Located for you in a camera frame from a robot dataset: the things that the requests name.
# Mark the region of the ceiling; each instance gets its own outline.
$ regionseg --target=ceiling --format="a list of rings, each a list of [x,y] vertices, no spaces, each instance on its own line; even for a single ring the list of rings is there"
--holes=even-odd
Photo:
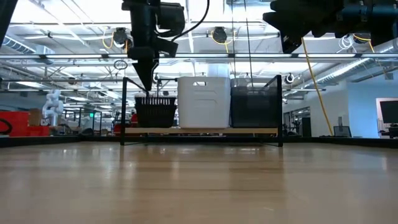
[[[125,27],[131,30],[129,12],[121,10],[122,0],[42,0],[44,9],[37,7],[32,1],[19,0],[11,25],[7,32],[9,37],[16,39],[24,45],[36,49],[38,46],[46,46],[50,54],[123,54],[124,49],[111,48],[111,34],[117,27]],[[203,16],[206,8],[205,0],[169,0],[178,2],[185,7],[186,27],[191,27]],[[259,4],[248,4],[247,9],[237,4],[233,10],[225,4],[224,0],[211,0],[210,11],[204,23],[191,34],[180,38],[178,54],[280,54],[281,44],[278,30],[262,21],[262,14],[271,11],[269,3],[258,1]],[[236,41],[225,46],[218,44],[209,34],[216,27],[225,28],[226,33],[232,38],[233,30],[236,33]],[[305,38],[310,53],[351,53],[353,51],[365,52],[369,50],[367,44],[347,44],[340,39],[335,39],[333,34],[327,34],[323,38],[314,39],[309,34]],[[303,53],[303,48],[294,53]],[[21,54],[9,47],[2,47],[0,54]],[[96,78],[99,80],[127,76],[139,82],[132,66],[117,71],[114,69],[114,60],[52,60],[52,64],[37,63],[35,60],[0,60],[3,68],[9,71],[9,66],[19,68],[22,71],[34,73],[34,75],[22,75],[21,78],[50,78],[66,79]],[[315,73],[323,72],[333,65],[335,60],[312,63]],[[308,65],[304,60],[263,60],[250,63],[250,59],[238,61],[220,62],[216,58],[196,60],[185,58],[184,60],[163,59],[155,73],[165,78],[181,76],[208,75],[210,64],[227,64],[229,71],[238,77],[245,77],[252,72],[254,77],[270,79],[277,74],[296,76],[295,82],[288,87],[295,87],[310,79]],[[49,83],[53,88],[81,88],[90,90],[87,85],[69,85],[68,83]],[[115,81],[103,82],[101,87],[95,89],[121,88],[121,83]],[[170,82],[168,90],[177,90],[177,85]],[[95,96],[86,95],[92,100]]]

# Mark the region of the black basket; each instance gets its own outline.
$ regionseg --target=black basket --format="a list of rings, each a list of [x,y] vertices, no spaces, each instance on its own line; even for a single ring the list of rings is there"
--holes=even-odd
[[[276,128],[278,94],[276,86],[231,89],[233,128]]]
[[[136,97],[138,125],[142,128],[170,128],[177,106],[172,97]]]

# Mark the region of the computer monitor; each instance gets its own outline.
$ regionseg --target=computer monitor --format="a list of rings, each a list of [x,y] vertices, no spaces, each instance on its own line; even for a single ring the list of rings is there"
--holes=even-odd
[[[398,101],[380,102],[384,124],[398,123]]]

